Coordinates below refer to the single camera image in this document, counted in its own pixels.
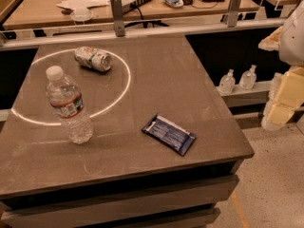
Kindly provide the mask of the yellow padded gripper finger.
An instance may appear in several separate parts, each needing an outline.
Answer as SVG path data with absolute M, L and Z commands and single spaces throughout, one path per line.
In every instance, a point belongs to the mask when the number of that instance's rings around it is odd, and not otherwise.
M 304 67 L 292 66 L 284 74 L 276 73 L 263 111 L 262 127 L 269 131 L 280 129 L 303 104 Z
M 262 39 L 258 44 L 258 47 L 267 51 L 278 50 L 279 40 L 281 35 L 282 27 L 277 28 L 274 32 L 272 32 L 269 36 Z

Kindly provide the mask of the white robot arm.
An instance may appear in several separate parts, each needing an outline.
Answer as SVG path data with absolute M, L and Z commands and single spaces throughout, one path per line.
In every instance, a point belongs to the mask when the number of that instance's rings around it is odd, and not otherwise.
M 263 111 L 262 127 L 274 131 L 284 126 L 304 104 L 304 1 L 258 47 L 277 50 L 279 60 L 291 66 L 284 74 L 275 74 Z

